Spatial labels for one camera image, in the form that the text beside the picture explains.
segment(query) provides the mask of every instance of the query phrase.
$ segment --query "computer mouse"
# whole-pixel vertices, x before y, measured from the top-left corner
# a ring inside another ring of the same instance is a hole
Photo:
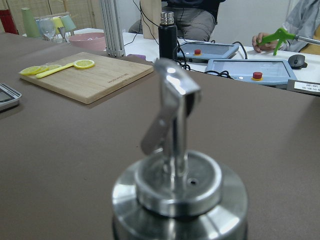
[[[295,54],[289,57],[288,63],[292,69],[306,68],[308,64],[305,62],[305,56],[301,54]]]

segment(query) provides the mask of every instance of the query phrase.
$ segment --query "red emergency stop button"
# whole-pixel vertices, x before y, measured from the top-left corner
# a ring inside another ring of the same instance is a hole
[[[200,49],[194,50],[194,55],[201,55],[201,50]]]
[[[261,81],[262,80],[262,72],[255,71],[252,75],[252,80]]]

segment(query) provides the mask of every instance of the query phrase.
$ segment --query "black water bottle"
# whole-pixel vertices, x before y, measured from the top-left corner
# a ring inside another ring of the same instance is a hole
[[[160,58],[177,59],[177,26],[172,11],[161,12],[159,31]]]

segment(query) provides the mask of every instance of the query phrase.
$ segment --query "red object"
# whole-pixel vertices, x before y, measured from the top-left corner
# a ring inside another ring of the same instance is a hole
[[[255,71],[252,76],[253,79],[260,80],[262,79],[262,72]]]
[[[201,50],[200,49],[194,50],[194,55],[200,55],[200,54],[201,54]]]
[[[9,9],[0,10],[0,19],[6,33],[18,34],[18,30]]]

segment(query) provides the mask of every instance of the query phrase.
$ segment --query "black cable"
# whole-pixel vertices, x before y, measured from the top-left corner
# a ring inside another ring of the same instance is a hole
[[[146,19],[148,19],[152,24],[156,25],[157,27],[158,27],[158,25],[157,25],[157,24],[155,24],[153,21],[151,21],[151,20],[150,20],[150,19],[145,15],[145,13],[142,11],[141,3],[139,3],[139,6],[140,6],[140,8],[139,8],[139,7],[138,7],[138,5],[136,4],[135,0],[132,0],[132,2],[134,3],[134,5],[135,5],[135,6],[136,6],[136,8],[138,9],[138,11],[140,12],[139,30],[138,30],[138,31],[137,31],[137,33],[135,34],[135,36],[134,36],[133,40],[132,40],[131,42],[128,42],[128,43],[127,43],[127,44],[125,44],[124,46],[126,46],[126,45],[128,45],[128,44],[132,44],[132,43],[134,42],[134,40],[135,40],[135,38],[136,38],[137,34],[139,34],[139,32],[140,32],[140,29],[141,29],[141,22],[142,22],[142,20],[143,20],[143,22],[147,25],[147,27],[149,28],[150,34],[152,35],[152,37],[153,37],[153,39],[155,40],[156,44],[158,44],[158,45],[159,45],[159,43],[157,42],[157,40],[156,40],[155,36],[151,33],[151,28],[150,28],[150,26],[146,23],[146,21],[145,21],[145,19],[144,19],[144,17],[143,17],[143,16],[145,16],[145,17],[146,17]]]
[[[150,26],[146,23],[146,21],[145,21],[145,19],[144,19],[144,16],[145,16],[145,18],[148,19],[153,25],[155,25],[155,26],[157,26],[157,27],[159,27],[159,26],[158,26],[157,24],[155,24],[153,21],[151,21],[151,20],[145,15],[144,11],[142,11],[142,8],[141,8],[141,2],[139,3],[139,6],[140,6],[140,12],[142,13],[142,20],[143,20],[143,22],[144,22],[144,23],[147,25],[147,27],[149,28],[150,34],[151,34],[151,36],[153,37],[153,39],[155,40],[156,44],[159,45],[159,43],[157,42],[155,36],[152,34],[152,31],[151,31]]]
[[[206,41],[185,41],[182,45],[187,45],[187,44],[205,44],[207,43]]]
[[[241,42],[235,41],[235,42],[232,43],[232,44],[240,44],[240,46],[241,46],[241,48],[242,48],[242,50],[243,50],[243,52],[244,52],[244,59],[248,59],[248,55],[247,55],[247,52],[246,52],[246,50],[245,50],[245,47],[243,46],[243,44],[242,44]]]
[[[182,7],[182,14],[181,14],[180,19],[179,19],[179,24],[180,24],[180,26],[182,26],[182,24],[181,24],[181,19],[182,19],[182,16],[184,15],[184,13],[185,13],[185,8]],[[185,32],[184,32],[184,30],[183,30],[181,27],[179,27],[179,30],[182,32],[182,39],[183,39],[185,42],[188,43],[188,41],[185,40]]]
[[[138,7],[138,5],[135,3],[135,1],[134,1],[134,0],[132,0],[132,2],[133,2],[133,3],[134,3],[134,5],[139,9],[139,7]],[[133,37],[132,41],[131,41],[131,42],[128,42],[128,43],[126,43],[126,44],[124,45],[124,47],[125,47],[125,46],[127,46],[127,45],[129,45],[129,44],[132,44],[132,43],[135,41],[136,36],[137,36],[137,35],[138,35],[138,33],[140,32],[141,20],[142,20],[142,13],[140,12],[139,30],[138,30],[138,32],[134,35],[134,37]]]
[[[184,51],[181,49],[180,46],[176,46],[174,49],[173,49],[173,52],[172,52],[172,55],[174,56],[175,55],[175,52],[180,52],[182,53],[182,56],[183,56],[183,61],[184,63],[181,63],[181,61],[178,61],[178,60],[175,60],[177,63],[179,63],[179,65],[183,68],[183,69],[188,69],[188,70],[191,70],[190,66],[187,64],[187,59],[186,59],[186,55],[184,53]]]
[[[229,72],[227,70],[224,70],[222,72],[218,72],[218,71],[214,71],[214,70],[209,70],[209,71],[205,71],[204,72],[205,74],[209,74],[209,73],[214,73],[216,74],[215,76],[218,76],[218,77],[225,77],[225,78],[228,78],[228,79],[233,79],[230,75],[229,75]]]
[[[52,10],[51,10],[51,6],[50,6],[50,2],[49,2],[49,0],[48,0],[48,5],[49,5],[50,13],[51,13],[51,15],[52,15]]]

